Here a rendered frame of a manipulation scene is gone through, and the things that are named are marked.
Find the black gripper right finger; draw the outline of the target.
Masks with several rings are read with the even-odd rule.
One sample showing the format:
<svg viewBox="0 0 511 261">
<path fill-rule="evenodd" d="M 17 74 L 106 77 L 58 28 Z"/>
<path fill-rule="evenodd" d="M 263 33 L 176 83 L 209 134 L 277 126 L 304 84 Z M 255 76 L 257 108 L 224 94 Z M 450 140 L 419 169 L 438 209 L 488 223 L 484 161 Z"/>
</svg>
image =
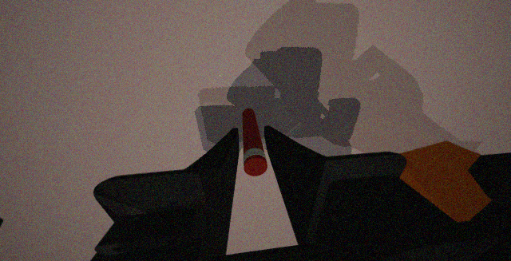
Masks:
<svg viewBox="0 0 511 261">
<path fill-rule="evenodd" d="M 297 244 L 315 242 L 315 230 L 331 181 L 366 176 L 396 175 L 407 159 L 396 152 L 323 156 L 264 126 L 264 137 Z"/>
</svg>

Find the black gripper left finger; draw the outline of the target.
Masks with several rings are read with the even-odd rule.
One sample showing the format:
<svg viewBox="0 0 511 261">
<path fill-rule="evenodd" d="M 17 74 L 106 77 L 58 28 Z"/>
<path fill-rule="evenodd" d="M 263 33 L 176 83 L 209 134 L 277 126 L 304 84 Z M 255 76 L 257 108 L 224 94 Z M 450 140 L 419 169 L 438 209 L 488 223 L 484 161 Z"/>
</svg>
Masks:
<svg viewBox="0 0 511 261">
<path fill-rule="evenodd" d="M 226 255 L 239 159 L 233 128 L 185 169 L 116 176 L 93 190 L 115 222 L 119 216 L 195 208 L 212 256 Z"/>
</svg>

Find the red peg with white band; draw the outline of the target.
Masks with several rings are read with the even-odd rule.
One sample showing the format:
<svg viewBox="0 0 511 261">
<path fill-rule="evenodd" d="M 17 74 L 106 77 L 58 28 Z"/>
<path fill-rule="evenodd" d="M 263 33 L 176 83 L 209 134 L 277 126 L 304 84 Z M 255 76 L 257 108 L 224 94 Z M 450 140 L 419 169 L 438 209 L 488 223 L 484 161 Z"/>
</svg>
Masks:
<svg viewBox="0 0 511 261">
<path fill-rule="evenodd" d="M 250 176 L 259 176 L 267 170 L 267 159 L 254 110 L 243 111 L 244 171 Z"/>
</svg>

